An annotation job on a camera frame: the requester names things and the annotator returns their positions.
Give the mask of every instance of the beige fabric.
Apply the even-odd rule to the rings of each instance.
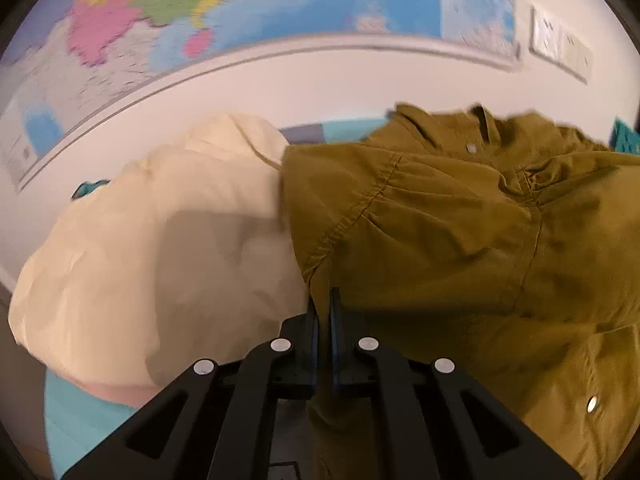
[[[286,146],[264,120],[220,116],[69,204],[20,274],[16,341],[86,389],[153,391],[277,336],[306,308]]]

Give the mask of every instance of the white wall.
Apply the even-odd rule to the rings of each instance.
[[[221,111],[258,114],[287,126],[379,116],[396,101],[433,111],[479,102],[498,115],[535,108],[606,141],[616,116],[629,123],[636,118],[640,55],[603,0],[533,2],[554,13],[594,51],[588,86],[530,55],[522,70],[508,73],[439,56],[353,50],[256,60],[192,78],[95,127],[20,194],[0,170],[4,280],[17,277],[78,184],[116,175],[128,160]]]

